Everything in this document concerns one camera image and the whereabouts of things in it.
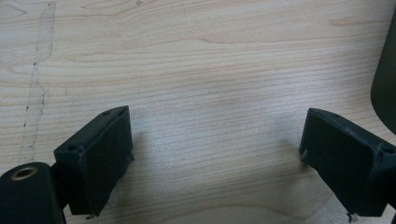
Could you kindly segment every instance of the light wood tabletop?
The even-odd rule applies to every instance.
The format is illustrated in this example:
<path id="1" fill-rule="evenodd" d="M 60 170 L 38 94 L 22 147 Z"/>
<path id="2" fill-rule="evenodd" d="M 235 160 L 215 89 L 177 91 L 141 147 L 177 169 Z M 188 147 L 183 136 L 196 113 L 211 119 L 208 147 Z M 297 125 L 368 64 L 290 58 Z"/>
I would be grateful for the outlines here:
<path id="1" fill-rule="evenodd" d="M 0 1 L 0 173 L 128 105 L 135 161 L 68 223 L 348 223 L 298 148 L 306 111 L 396 144 L 371 83 L 395 0 Z M 390 223 L 380 218 L 357 223 Z"/>

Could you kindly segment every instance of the wood grain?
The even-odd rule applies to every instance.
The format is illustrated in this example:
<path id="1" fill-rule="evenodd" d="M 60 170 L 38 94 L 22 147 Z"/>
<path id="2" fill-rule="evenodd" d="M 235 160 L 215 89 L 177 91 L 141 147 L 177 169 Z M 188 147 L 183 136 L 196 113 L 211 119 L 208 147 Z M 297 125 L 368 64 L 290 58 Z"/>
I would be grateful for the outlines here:
<path id="1" fill-rule="evenodd" d="M 396 144 L 370 102 L 395 3 L 1 1 L 0 172 L 128 105 L 135 161 L 68 223 L 347 223 L 298 146 L 308 107 Z"/>

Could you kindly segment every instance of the black object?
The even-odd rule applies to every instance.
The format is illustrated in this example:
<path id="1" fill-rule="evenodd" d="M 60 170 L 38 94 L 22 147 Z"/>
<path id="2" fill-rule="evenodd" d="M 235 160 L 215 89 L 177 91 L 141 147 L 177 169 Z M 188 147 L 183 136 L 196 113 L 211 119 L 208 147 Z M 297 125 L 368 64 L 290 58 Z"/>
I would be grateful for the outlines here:
<path id="1" fill-rule="evenodd" d="M 371 99 L 376 114 L 396 133 L 396 9 L 376 69 Z"/>
<path id="2" fill-rule="evenodd" d="M 350 214 L 380 217 L 396 208 L 396 147 L 334 113 L 310 108 L 300 146 Z"/>
<path id="3" fill-rule="evenodd" d="M 0 223 L 65 223 L 63 209 L 99 216 L 134 159 L 128 106 L 98 115 L 54 150 L 0 177 Z"/>

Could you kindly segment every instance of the wooden surface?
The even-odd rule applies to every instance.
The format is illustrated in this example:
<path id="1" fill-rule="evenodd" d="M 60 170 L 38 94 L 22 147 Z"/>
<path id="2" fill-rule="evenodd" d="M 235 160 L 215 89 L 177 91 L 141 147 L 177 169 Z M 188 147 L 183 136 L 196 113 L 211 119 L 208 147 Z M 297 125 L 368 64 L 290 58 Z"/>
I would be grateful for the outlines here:
<path id="1" fill-rule="evenodd" d="M 370 87 L 394 0 L 0 1 L 0 173 L 131 109 L 135 161 L 68 223 L 347 223 L 298 147 L 308 107 L 396 144 Z M 389 223 L 359 218 L 358 223 Z"/>

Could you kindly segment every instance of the wooden table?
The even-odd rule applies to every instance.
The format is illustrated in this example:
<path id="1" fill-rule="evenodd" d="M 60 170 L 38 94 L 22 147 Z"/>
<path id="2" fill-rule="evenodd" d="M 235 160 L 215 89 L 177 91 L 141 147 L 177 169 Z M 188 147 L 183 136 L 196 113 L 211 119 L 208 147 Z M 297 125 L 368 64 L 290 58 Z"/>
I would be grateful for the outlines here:
<path id="1" fill-rule="evenodd" d="M 68 223 L 347 223 L 300 163 L 308 107 L 396 144 L 370 88 L 395 0 L 0 2 L 0 172 L 131 109 L 135 161 Z M 359 223 L 390 223 L 394 210 Z"/>

